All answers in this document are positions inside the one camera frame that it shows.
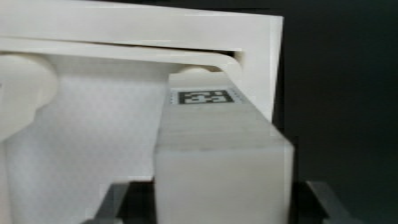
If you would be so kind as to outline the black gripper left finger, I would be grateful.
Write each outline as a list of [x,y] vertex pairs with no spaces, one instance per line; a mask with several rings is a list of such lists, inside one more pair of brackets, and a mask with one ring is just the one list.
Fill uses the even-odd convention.
[[120,213],[123,209],[127,193],[129,184],[115,183],[109,187],[97,215],[83,222],[83,224],[125,224]]

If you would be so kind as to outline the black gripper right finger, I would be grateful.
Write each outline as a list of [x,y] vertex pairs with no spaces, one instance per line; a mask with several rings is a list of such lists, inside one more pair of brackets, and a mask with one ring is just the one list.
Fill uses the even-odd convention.
[[303,181],[294,185],[292,224],[356,224],[326,182]]

